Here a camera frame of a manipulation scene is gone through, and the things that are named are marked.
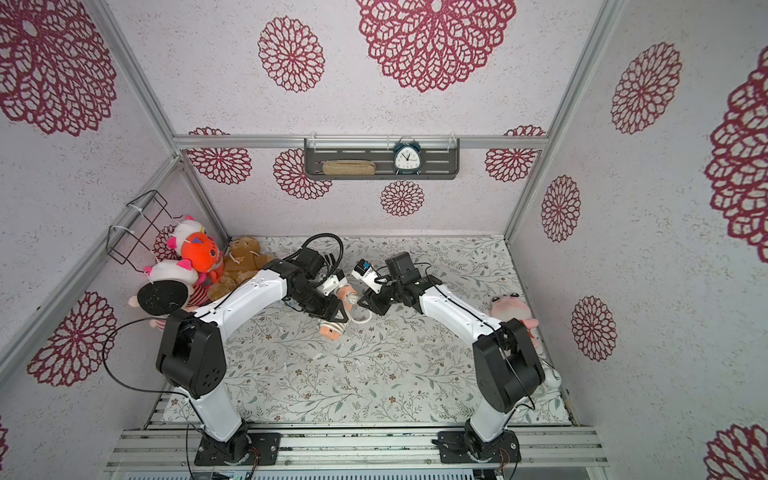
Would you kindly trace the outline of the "orange power strip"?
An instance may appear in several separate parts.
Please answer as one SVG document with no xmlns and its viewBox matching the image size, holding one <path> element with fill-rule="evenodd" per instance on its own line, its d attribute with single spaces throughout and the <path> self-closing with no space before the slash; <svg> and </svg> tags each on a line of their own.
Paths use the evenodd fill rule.
<svg viewBox="0 0 768 480">
<path fill-rule="evenodd" d="M 356 295 L 356 290 L 346 285 L 337 288 L 331 295 L 332 312 L 319 323 L 319 333 L 328 340 L 338 341 L 345 332 L 350 321 L 352 304 L 348 301 L 350 295 Z"/>
</svg>

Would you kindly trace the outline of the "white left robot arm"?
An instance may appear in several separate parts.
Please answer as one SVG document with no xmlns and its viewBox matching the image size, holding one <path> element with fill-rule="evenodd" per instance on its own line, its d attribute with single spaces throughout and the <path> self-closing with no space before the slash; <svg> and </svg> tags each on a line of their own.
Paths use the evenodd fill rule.
<svg viewBox="0 0 768 480">
<path fill-rule="evenodd" d="M 283 300 L 295 302 L 301 312 L 320 320 L 345 320 L 342 301 L 322 289 L 332 278 L 344 277 L 342 258 L 342 254 L 323 256 L 304 245 L 270 261 L 223 298 L 195 312 L 177 310 L 169 315 L 156 369 L 187 398 L 208 439 L 230 444 L 244 436 L 244 421 L 223 385 L 227 341 L 256 314 Z"/>
</svg>

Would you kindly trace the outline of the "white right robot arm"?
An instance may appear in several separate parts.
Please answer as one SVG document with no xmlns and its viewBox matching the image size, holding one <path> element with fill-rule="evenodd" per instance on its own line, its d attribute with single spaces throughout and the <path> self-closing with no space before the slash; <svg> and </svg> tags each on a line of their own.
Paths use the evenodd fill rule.
<svg viewBox="0 0 768 480">
<path fill-rule="evenodd" d="M 468 435 L 484 444 L 499 439 L 514 407 L 531 400 L 546 379 L 527 327 L 474 308 L 440 279 L 420 271 L 407 252 L 387 259 L 385 269 L 380 273 L 366 260 L 355 265 L 353 275 L 367 286 L 359 304 L 378 315 L 393 305 L 410 307 L 469 345 L 482 400 L 468 421 Z"/>
</svg>

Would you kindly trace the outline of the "brown teddy bear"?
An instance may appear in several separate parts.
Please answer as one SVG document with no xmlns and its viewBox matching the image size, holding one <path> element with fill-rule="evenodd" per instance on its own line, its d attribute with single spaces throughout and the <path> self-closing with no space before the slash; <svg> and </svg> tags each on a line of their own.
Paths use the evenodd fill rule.
<svg viewBox="0 0 768 480">
<path fill-rule="evenodd" d="M 259 241 L 254 237 L 233 240 L 224 256 L 222 276 L 208 290 L 208 298 L 215 301 L 225 297 L 274 259 L 274 256 L 262 251 Z"/>
</svg>

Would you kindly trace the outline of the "pink frog plush toy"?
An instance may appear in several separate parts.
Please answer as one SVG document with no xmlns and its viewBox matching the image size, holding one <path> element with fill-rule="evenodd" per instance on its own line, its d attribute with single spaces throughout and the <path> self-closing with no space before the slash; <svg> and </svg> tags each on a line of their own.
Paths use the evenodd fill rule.
<svg viewBox="0 0 768 480">
<path fill-rule="evenodd" d="M 500 321 L 521 321 L 528 331 L 535 351 L 539 355 L 544 353 L 539 335 L 539 321 L 534 318 L 531 309 L 518 294 L 494 296 L 491 299 L 490 315 Z"/>
</svg>

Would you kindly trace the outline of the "orange plush toy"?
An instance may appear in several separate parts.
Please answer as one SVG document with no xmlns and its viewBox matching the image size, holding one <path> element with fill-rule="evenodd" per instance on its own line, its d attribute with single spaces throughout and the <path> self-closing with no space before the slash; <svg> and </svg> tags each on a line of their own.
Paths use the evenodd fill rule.
<svg viewBox="0 0 768 480">
<path fill-rule="evenodd" d="M 220 281 L 224 258 L 212 237 L 202 232 L 189 235 L 181 244 L 181 257 L 191 263 L 202 280 L 211 284 Z"/>
</svg>

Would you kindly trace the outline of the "tan pouch on shelf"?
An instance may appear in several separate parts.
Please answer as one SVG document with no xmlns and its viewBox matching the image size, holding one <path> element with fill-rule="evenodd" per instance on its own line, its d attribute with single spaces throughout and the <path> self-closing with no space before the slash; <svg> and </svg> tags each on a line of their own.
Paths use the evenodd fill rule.
<svg viewBox="0 0 768 480">
<path fill-rule="evenodd" d="M 376 164 L 366 160 L 330 160 L 322 163 L 325 176 L 375 176 Z"/>
</svg>

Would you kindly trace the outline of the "teal alarm clock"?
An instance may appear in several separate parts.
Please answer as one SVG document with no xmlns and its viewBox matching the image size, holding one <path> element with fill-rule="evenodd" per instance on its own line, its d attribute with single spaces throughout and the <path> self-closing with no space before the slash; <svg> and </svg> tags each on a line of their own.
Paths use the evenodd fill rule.
<svg viewBox="0 0 768 480">
<path fill-rule="evenodd" d="M 421 147 L 417 142 L 398 142 L 393 154 L 396 175 L 412 175 L 420 172 L 423 161 Z"/>
</svg>

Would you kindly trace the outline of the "black faced striped plush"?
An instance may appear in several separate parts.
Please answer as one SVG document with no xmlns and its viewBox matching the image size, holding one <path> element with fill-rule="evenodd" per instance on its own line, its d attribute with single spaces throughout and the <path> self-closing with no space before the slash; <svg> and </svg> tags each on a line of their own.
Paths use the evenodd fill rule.
<svg viewBox="0 0 768 480">
<path fill-rule="evenodd" d="M 161 260 L 143 270 L 145 283 L 129 298 L 128 305 L 153 317 L 184 309 L 193 311 L 210 302 L 207 277 L 188 259 Z"/>
</svg>

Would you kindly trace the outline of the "white pink plush toy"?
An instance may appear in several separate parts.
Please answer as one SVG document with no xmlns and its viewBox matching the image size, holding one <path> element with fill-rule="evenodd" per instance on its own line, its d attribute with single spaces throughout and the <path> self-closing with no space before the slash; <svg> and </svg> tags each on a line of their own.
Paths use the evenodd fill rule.
<svg viewBox="0 0 768 480">
<path fill-rule="evenodd" d="M 177 255 L 181 255 L 184 242 L 195 233 L 206 233 L 205 227 L 191 216 L 185 216 L 169 234 L 167 246 Z"/>
</svg>

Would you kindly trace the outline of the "white alarm clock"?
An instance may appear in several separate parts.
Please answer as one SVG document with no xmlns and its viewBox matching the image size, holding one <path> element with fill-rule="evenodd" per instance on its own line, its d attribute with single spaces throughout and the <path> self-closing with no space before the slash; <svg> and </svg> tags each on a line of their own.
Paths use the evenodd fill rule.
<svg viewBox="0 0 768 480">
<path fill-rule="evenodd" d="M 533 397 L 537 401 L 549 401 L 560 395 L 562 378 L 559 372 L 553 366 L 541 358 L 540 363 L 544 371 L 544 381 L 537 387 Z"/>
</svg>

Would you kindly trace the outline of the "grey wall shelf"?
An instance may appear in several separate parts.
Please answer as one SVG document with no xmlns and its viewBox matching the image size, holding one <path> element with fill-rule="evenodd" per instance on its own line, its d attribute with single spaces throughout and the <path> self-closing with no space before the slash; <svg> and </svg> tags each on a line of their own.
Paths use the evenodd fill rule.
<svg viewBox="0 0 768 480">
<path fill-rule="evenodd" d="M 396 175 L 393 150 L 398 142 L 417 142 L 422 167 L 418 174 Z M 322 163 L 330 160 L 366 160 L 376 164 L 375 176 L 325 176 Z M 460 169 L 460 141 L 455 137 L 389 139 L 385 141 L 304 141 L 304 170 L 312 180 L 452 180 Z"/>
</svg>

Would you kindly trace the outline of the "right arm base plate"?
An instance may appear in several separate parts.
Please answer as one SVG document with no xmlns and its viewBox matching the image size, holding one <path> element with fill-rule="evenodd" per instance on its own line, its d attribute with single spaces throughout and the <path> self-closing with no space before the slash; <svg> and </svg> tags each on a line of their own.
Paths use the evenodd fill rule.
<svg viewBox="0 0 768 480">
<path fill-rule="evenodd" d="M 516 464 L 522 459 L 517 436 L 507 430 L 491 441 L 483 441 L 469 430 L 440 431 L 432 444 L 438 448 L 443 464 Z"/>
</svg>

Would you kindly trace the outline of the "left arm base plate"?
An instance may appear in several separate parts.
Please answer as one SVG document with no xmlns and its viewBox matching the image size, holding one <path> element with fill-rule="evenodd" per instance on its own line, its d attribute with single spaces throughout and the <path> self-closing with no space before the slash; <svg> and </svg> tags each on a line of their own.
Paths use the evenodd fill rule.
<svg viewBox="0 0 768 480">
<path fill-rule="evenodd" d="M 279 433 L 239 431 L 230 440 L 215 440 L 204 433 L 193 464 L 195 466 L 272 466 L 276 463 L 282 436 Z"/>
</svg>

